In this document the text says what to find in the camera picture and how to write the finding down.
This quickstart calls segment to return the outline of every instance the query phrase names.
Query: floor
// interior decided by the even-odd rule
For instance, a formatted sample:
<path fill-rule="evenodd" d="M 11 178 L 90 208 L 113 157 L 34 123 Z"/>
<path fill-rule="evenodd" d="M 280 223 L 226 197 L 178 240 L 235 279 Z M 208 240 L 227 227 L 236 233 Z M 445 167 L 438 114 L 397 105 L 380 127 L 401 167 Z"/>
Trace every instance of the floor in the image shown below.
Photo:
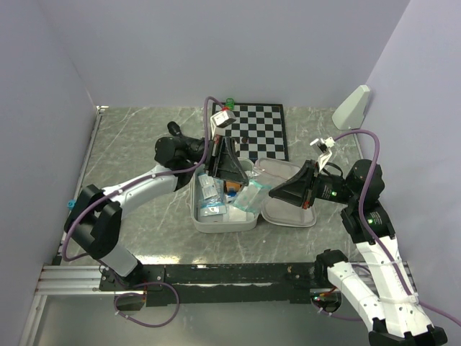
<path fill-rule="evenodd" d="M 309 143 L 340 130 L 331 121 L 334 109 L 286 107 L 290 161 L 302 165 L 317 155 Z M 156 140 L 169 136 L 166 124 L 176 121 L 186 136 L 201 137 L 202 108 L 109 108 L 97 130 L 83 186 L 119 184 L 152 169 Z M 359 159 L 354 136 L 334 147 L 332 162 L 345 172 Z M 185 187 L 161 196 L 132 212 L 122 222 L 119 242 L 146 264 L 309 262 L 324 249 L 340 249 L 350 260 L 361 257 L 341 224 L 342 205 L 316 200 L 317 223 L 306 229 L 276 226 L 260 218 L 255 229 L 229 234 L 203 234 L 190 215 L 190 191 Z M 69 254 L 80 252 L 71 243 Z M 72 265 L 93 265 L 83 258 Z"/>

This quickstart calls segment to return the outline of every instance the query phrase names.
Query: container lid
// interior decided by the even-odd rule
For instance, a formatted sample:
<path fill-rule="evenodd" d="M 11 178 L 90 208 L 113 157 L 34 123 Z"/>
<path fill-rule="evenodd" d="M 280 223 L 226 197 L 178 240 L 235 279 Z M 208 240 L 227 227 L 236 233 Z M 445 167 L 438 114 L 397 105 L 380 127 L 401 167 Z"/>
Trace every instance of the container lid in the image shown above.
<path fill-rule="evenodd" d="M 300 170 L 295 164 L 276 159 L 259 159 L 256 166 L 263 169 L 265 174 L 279 178 L 280 183 L 286 182 Z M 316 222 L 314 207 L 305 210 L 275 198 L 267 198 L 263 202 L 261 215 L 266 221 L 280 226 L 311 227 Z"/>

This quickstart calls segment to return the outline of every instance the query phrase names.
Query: chessboard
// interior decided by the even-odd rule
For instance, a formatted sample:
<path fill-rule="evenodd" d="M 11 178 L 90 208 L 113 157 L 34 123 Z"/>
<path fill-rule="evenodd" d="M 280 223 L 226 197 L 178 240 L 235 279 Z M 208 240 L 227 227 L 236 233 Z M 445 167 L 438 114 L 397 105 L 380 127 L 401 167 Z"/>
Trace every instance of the chessboard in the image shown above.
<path fill-rule="evenodd" d="M 213 103 L 212 113 L 220 110 Z M 235 103 L 233 113 L 236 121 L 225 129 L 225 135 L 235 139 L 237 157 L 253 162 L 266 157 L 288 161 L 282 105 Z"/>

